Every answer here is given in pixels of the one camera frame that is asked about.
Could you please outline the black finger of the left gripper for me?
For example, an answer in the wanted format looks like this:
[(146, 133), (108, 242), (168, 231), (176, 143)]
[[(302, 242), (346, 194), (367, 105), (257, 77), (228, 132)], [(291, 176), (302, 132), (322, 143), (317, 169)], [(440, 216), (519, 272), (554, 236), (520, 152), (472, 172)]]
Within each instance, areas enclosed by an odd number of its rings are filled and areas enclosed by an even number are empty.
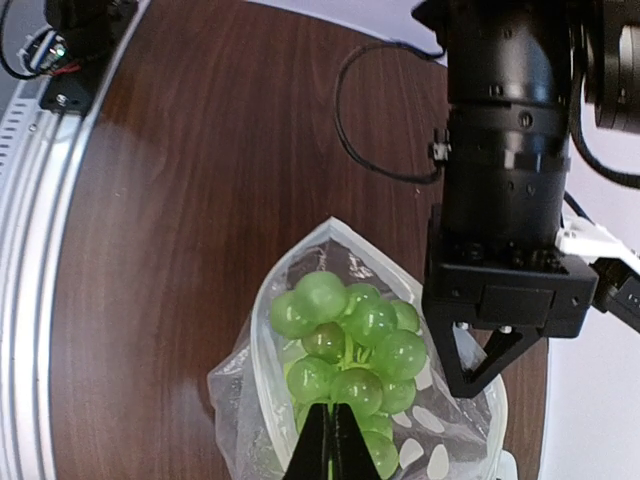
[(477, 396), (540, 339), (537, 329), (500, 327), (493, 331), (483, 347), (486, 354), (484, 360), (474, 369), (463, 371), (464, 382), (459, 397)]
[(442, 333), (440, 362), (449, 388), (455, 398), (474, 398), (484, 387), (474, 378), (486, 355), (472, 336), (471, 330), (454, 323), (446, 324)]

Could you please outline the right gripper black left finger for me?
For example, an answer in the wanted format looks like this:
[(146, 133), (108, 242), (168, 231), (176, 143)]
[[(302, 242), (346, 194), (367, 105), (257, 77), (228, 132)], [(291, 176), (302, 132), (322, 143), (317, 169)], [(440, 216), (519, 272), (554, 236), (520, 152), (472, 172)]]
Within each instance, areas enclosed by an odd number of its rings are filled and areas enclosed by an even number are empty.
[(327, 404), (316, 403), (310, 407), (283, 480), (328, 479), (330, 421)]

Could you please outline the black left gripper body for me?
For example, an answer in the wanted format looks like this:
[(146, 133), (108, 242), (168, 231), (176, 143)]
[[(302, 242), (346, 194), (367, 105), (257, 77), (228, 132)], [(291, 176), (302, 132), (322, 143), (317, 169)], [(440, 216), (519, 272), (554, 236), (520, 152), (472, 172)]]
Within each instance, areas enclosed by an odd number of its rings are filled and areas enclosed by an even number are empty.
[(575, 338), (591, 307), (597, 274), (557, 248), (501, 250), (463, 241), (441, 227), (431, 209), (422, 308), (437, 325), (467, 323), (483, 330), (509, 326), (543, 337)]

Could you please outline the clear polka dot zip bag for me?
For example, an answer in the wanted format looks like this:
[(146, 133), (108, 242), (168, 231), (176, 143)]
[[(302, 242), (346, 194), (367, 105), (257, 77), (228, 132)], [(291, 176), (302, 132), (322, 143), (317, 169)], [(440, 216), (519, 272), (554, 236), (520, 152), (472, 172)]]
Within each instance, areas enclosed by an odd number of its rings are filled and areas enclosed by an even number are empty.
[(345, 223), (316, 227), (272, 267), (232, 353), (207, 377), (215, 438), (235, 479), (337, 477), (304, 457), (311, 409), (347, 406), (368, 466), (356, 479), (497, 479), (506, 390), (445, 382), (421, 285)]

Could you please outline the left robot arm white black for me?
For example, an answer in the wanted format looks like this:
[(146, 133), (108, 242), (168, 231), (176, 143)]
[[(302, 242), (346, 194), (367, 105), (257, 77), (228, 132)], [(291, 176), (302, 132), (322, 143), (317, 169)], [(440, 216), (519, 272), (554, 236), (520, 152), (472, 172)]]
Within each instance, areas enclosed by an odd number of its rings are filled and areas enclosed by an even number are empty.
[(569, 152), (608, 181), (636, 175), (588, 149), (639, 130), (635, 1), (426, 1), (413, 16), (448, 57), (444, 170), (428, 227), (422, 308), (450, 393), (471, 398), (543, 338), (578, 336), (590, 308), (639, 325), (639, 257), (584, 213), (561, 215)]

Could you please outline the green fake grapes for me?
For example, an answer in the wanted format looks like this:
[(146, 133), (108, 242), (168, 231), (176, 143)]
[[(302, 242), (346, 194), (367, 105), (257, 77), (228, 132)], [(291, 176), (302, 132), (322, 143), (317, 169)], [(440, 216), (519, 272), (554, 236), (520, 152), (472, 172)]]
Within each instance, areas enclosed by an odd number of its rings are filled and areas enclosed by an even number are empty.
[(319, 271), (272, 300), (270, 324), (297, 350), (283, 367), (296, 429), (313, 404), (348, 404), (380, 478), (391, 478), (399, 466), (391, 418), (413, 405), (428, 360), (414, 306)]

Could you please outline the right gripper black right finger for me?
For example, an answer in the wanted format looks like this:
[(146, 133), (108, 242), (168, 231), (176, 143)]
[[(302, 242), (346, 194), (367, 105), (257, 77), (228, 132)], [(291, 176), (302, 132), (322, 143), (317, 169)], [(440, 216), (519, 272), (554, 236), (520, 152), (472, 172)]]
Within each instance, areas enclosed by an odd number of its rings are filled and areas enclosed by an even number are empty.
[(380, 480), (356, 417), (348, 404), (334, 404), (331, 417), (332, 478)]

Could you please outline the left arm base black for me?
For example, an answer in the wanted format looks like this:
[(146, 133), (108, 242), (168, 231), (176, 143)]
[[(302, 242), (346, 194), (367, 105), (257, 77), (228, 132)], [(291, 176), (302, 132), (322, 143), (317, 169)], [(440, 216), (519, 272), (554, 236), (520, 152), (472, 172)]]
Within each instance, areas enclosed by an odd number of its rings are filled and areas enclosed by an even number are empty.
[(5, 55), (1, 67), (17, 80), (48, 80), (42, 109), (85, 116), (140, 6), (139, 1), (129, 0), (48, 0), (47, 26), (18, 53), (22, 69), (12, 68)]

